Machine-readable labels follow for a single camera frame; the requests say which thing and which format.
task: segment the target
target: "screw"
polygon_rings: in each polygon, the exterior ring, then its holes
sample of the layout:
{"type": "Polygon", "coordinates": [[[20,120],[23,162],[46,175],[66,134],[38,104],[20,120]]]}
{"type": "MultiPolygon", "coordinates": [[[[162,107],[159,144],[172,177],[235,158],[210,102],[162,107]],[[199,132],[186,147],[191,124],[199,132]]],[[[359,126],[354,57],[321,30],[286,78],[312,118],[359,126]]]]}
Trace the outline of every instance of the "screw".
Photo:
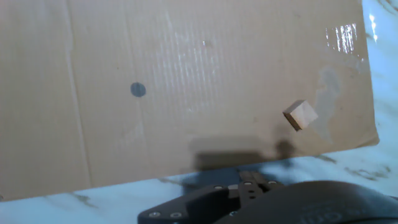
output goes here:
{"type": "Polygon", "coordinates": [[[152,212],[149,214],[149,217],[151,218],[155,218],[155,217],[159,217],[160,216],[160,212],[152,212]]]}
{"type": "Polygon", "coordinates": [[[170,215],[170,217],[172,218],[180,218],[182,216],[182,214],[180,212],[174,212],[170,215]]]}

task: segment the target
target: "cardboard surface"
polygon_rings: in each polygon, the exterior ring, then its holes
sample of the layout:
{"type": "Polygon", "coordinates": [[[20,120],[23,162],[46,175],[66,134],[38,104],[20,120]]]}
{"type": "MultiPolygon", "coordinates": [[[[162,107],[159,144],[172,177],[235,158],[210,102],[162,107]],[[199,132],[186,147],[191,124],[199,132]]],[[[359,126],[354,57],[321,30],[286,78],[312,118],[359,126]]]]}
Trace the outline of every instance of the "cardboard surface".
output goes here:
{"type": "Polygon", "coordinates": [[[377,142],[357,0],[0,2],[6,200],[377,142]]]}

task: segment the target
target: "black dot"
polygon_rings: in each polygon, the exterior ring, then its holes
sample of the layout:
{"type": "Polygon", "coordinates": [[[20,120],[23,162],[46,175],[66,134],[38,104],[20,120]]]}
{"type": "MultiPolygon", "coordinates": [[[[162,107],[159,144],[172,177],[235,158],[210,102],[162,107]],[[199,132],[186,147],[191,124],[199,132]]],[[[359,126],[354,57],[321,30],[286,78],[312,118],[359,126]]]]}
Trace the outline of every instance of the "black dot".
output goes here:
{"type": "Polygon", "coordinates": [[[147,93],[145,86],[141,83],[133,83],[130,87],[131,94],[136,97],[142,97],[147,93]]]}

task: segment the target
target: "marble surface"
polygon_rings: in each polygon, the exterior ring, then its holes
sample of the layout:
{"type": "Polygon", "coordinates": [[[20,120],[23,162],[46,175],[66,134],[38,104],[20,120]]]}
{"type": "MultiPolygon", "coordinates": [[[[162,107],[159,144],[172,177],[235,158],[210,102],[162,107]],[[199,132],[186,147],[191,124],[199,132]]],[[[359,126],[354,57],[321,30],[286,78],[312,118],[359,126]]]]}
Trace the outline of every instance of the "marble surface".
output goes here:
{"type": "Polygon", "coordinates": [[[340,180],[398,197],[398,0],[363,0],[377,146],[0,203],[0,223],[136,223],[148,208],[208,184],[236,184],[239,170],[293,184],[340,180]]]}

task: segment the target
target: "small wooden block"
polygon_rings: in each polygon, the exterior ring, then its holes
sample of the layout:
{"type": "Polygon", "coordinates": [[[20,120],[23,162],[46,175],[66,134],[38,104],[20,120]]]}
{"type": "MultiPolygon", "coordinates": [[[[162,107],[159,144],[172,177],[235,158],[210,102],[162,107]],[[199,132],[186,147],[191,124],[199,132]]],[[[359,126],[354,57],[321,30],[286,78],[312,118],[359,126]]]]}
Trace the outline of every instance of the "small wooden block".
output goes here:
{"type": "Polygon", "coordinates": [[[303,130],[318,118],[317,113],[306,100],[297,100],[284,111],[284,115],[296,131],[303,130]]]}

